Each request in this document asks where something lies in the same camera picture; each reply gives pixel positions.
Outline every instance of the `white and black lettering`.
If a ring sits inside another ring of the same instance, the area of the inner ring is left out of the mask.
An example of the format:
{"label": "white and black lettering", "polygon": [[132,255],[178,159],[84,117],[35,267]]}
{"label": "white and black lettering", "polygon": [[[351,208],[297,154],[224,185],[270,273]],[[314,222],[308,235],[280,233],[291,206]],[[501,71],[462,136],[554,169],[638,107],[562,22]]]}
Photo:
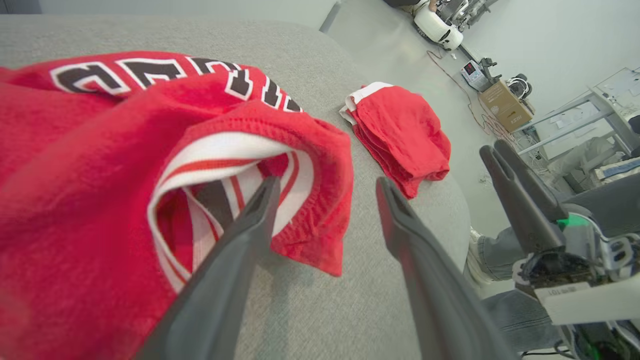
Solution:
{"label": "white and black lettering", "polygon": [[262,102],[277,110],[282,101],[282,92],[280,87],[269,79],[269,76],[265,77],[267,81],[264,83],[264,88],[262,88]]}
{"label": "white and black lettering", "polygon": [[225,92],[238,99],[247,100],[253,91],[253,81],[249,79],[249,69],[233,70],[229,72]]}
{"label": "white and black lettering", "polygon": [[298,104],[291,99],[289,95],[284,99],[284,111],[288,111],[290,113],[301,113],[302,109]]}
{"label": "white and black lettering", "polygon": [[168,81],[187,76],[175,59],[135,58],[116,62],[144,89],[155,84],[156,80]]}
{"label": "white and black lettering", "polygon": [[216,65],[222,66],[227,71],[240,70],[240,66],[238,64],[229,63],[226,61],[190,57],[187,57],[187,60],[189,60],[189,62],[193,65],[193,68],[196,69],[196,71],[200,75],[215,73],[216,71],[213,69],[213,67]]}
{"label": "white and black lettering", "polygon": [[53,83],[66,92],[96,92],[86,87],[89,83],[96,83],[111,95],[131,91],[122,79],[99,61],[65,65],[51,70],[50,74]]}

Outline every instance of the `metal equipment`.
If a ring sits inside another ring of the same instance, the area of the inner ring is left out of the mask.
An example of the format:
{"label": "metal equipment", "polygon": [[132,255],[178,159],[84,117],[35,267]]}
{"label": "metal equipment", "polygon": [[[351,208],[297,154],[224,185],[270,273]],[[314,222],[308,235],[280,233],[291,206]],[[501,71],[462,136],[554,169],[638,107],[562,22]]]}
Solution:
{"label": "metal equipment", "polygon": [[484,92],[493,84],[497,83],[502,75],[491,76],[489,68],[497,65],[491,58],[483,58],[480,64],[470,60],[461,70],[462,77],[472,88],[479,92]]}
{"label": "metal equipment", "polygon": [[[480,155],[528,254],[514,266],[517,288],[547,309],[577,359],[639,359],[640,237],[606,238],[584,208],[559,204],[508,143],[499,140]],[[136,358],[233,358],[252,272],[269,249],[278,184],[274,177],[262,183]],[[402,265],[422,358],[516,359],[393,182],[379,178],[376,195],[387,249]]]}

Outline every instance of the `person's leg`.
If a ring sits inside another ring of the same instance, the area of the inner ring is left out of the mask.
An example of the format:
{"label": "person's leg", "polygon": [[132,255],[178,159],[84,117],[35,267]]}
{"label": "person's leg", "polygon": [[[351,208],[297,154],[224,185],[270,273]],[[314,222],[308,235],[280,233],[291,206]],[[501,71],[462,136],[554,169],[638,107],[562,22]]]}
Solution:
{"label": "person's leg", "polygon": [[467,266],[478,283],[510,279],[513,263],[525,257],[510,227],[502,230],[495,239],[473,230],[471,237]]}
{"label": "person's leg", "polygon": [[513,350],[551,348],[561,340],[544,307],[518,290],[500,293],[482,302]]}

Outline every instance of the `floor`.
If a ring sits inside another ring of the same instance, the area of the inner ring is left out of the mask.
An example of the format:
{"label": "floor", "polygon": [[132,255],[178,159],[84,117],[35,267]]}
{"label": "floor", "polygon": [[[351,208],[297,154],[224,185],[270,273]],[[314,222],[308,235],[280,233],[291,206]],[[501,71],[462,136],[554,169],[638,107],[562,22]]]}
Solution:
{"label": "floor", "polygon": [[[509,226],[478,155],[480,147],[492,144],[496,138],[476,124],[467,107],[467,95],[438,68],[427,51],[442,56],[436,61],[469,95],[472,109],[481,121],[483,111],[476,91],[460,74],[468,61],[465,55],[460,50],[450,53],[438,50],[416,33],[410,15],[392,9],[382,0],[344,1],[327,34],[345,48],[369,81],[405,87],[429,102],[451,141],[450,176],[460,184],[467,199],[472,226],[488,236],[495,236]],[[511,289],[513,281],[502,281],[476,290],[485,298]]]}

